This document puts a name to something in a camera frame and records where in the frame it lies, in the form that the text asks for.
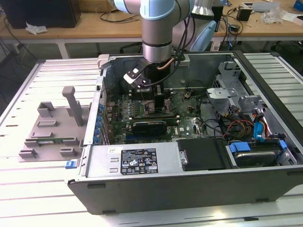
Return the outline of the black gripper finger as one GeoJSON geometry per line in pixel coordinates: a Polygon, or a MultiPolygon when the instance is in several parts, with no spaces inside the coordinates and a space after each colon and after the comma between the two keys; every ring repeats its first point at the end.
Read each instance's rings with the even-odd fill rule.
{"type": "Polygon", "coordinates": [[[156,95],[155,96],[155,110],[162,110],[164,107],[164,95],[156,95]]]}

